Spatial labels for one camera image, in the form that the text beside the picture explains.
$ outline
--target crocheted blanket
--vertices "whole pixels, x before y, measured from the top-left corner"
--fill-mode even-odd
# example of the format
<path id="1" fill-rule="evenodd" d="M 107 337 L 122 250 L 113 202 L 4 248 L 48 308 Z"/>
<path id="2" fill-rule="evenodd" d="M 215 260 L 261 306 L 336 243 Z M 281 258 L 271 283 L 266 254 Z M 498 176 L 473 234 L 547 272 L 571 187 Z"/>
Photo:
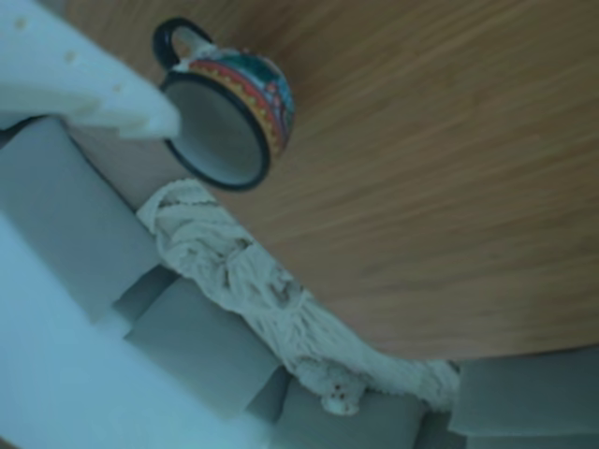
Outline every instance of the crocheted blanket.
<path id="1" fill-rule="evenodd" d="M 365 389 L 411 393 L 451 409 L 459 376 L 446 361 L 383 355 L 328 311 L 195 180 L 172 182 L 138 211 L 165 264 L 238 313 L 336 414 L 358 411 Z"/>

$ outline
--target mug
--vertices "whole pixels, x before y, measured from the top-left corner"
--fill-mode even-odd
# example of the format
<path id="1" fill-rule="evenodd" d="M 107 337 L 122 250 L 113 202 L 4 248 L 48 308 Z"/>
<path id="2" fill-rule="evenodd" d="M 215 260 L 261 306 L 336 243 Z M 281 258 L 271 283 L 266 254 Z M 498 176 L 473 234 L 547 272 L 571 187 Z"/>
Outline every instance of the mug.
<path id="1" fill-rule="evenodd" d="M 182 57 L 173 38 L 190 50 Z M 283 72 L 247 51 L 219 49 L 187 19 L 156 28 L 153 52 L 168 71 L 161 89 L 181 113 L 167 140 L 192 173 L 222 189 L 248 190 L 267 176 L 289 140 L 295 105 Z"/>

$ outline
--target black mug handle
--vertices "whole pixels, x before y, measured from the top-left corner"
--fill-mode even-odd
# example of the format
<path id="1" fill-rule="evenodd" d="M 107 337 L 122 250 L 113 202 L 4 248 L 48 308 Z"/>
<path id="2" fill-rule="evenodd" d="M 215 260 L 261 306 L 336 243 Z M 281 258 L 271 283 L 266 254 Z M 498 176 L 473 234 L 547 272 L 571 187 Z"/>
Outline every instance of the black mug handle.
<path id="1" fill-rule="evenodd" d="M 202 41 L 212 44 L 212 38 L 204 30 L 183 17 L 176 17 L 161 23 L 153 32 L 153 54 L 166 70 L 170 70 L 181 61 L 172 46 L 173 34 L 181 28 L 187 31 L 186 36 L 182 36 L 182 40 L 192 49 L 200 45 Z"/>

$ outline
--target wooden table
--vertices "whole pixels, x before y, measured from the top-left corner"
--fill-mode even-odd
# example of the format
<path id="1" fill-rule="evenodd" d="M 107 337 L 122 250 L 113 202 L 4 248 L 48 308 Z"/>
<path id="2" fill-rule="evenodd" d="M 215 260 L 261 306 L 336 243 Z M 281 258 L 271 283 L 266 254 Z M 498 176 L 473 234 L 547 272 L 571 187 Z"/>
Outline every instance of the wooden table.
<path id="1" fill-rule="evenodd" d="M 70 20 L 159 81 L 183 15 L 288 74 L 292 144 L 219 194 L 359 335 L 406 357 L 599 342 L 599 2 L 72 0 Z M 134 205 L 183 171 L 162 144 L 80 132 Z"/>

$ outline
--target mug handle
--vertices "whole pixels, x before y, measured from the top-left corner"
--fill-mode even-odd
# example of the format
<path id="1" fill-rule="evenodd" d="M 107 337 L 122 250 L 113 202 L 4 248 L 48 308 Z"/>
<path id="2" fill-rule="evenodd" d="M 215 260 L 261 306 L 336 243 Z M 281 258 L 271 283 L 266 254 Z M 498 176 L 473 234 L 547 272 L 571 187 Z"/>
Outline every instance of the mug handle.
<path id="1" fill-rule="evenodd" d="M 172 46 L 172 37 L 179 31 L 179 38 L 187 44 L 192 53 L 202 47 L 212 46 L 212 39 L 195 23 L 176 17 L 161 23 L 153 32 L 153 54 L 162 67 L 170 70 L 181 62 L 181 58 Z"/>

